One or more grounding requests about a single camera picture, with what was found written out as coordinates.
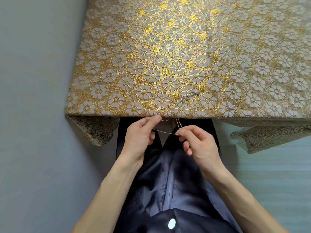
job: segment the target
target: person's left hand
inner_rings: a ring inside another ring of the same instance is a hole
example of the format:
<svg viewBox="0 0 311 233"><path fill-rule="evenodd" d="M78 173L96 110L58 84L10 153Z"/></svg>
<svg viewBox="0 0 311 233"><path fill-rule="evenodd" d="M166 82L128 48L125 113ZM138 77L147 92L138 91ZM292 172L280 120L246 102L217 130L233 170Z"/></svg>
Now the person's left hand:
<svg viewBox="0 0 311 233"><path fill-rule="evenodd" d="M142 167L145 150L153 143L156 134L152 131L161 122L160 115L146 117L129 125L122 152L119 156L126 165Z"/></svg>

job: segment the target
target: forearm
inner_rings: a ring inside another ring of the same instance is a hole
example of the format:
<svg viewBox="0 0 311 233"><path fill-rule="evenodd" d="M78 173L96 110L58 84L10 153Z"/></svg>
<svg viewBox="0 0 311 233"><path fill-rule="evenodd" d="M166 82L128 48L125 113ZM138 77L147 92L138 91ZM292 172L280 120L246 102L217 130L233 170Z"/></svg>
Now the forearm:
<svg viewBox="0 0 311 233"><path fill-rule="evenodd" d="M210 182L244 232L288 232L227 169Z"/></svg>
<svg viewBox="0 0 311 233"><path fill-rule="evenodd" d="M124 165L121 159L116 160L72 233L113 232L138 169L136 165Z"/></svg>

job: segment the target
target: black pants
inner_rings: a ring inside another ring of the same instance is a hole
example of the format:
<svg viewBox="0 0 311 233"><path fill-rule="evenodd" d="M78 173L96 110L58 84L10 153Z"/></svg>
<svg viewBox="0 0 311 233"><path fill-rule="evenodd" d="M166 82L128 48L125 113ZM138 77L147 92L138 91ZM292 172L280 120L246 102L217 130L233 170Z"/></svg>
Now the black pants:
<svg viewBox="0 0 311 233"><path fill-rule="evenodd" d="M122 151L128 126L139 119L120 119L116 158ZM197 125L213 135L220 153L211 119L180 119L180 122L182 126ZM142 216L152 217L175 208L203 217L225 220L240 231L220 196L202 177L193 157L185 154L178 138L176 135L169 135L162 147L159 134L155 133L154 142L147 147L142 168L131 185L116 229L132 225L126 228L129 231L139 223Z"/></svg>

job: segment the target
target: wall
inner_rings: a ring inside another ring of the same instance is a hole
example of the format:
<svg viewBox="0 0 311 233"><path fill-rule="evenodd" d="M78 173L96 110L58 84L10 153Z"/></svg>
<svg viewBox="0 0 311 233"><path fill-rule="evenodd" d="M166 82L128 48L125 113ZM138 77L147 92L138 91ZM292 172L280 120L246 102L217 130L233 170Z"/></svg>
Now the wall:
<svg viewBox="0 0 311 233"><path fill-rule="evenodd" d="M0 0L0 232L70 232L113 163L64 117L87 0Z"/></svg>

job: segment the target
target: person's right arm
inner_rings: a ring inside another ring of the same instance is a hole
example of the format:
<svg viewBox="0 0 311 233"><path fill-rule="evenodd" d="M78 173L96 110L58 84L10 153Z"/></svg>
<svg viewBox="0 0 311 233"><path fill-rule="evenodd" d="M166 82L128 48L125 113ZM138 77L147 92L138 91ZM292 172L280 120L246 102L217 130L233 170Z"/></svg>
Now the person's right arm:
<svg viewBox="0 0 311 233"><path fill-rule="evenodd" d="M225 168L214 137L195 126L185 126L176 132L187 155L192 155L203 177L219 193L244 232L288 232L254 196Z"/></svg>

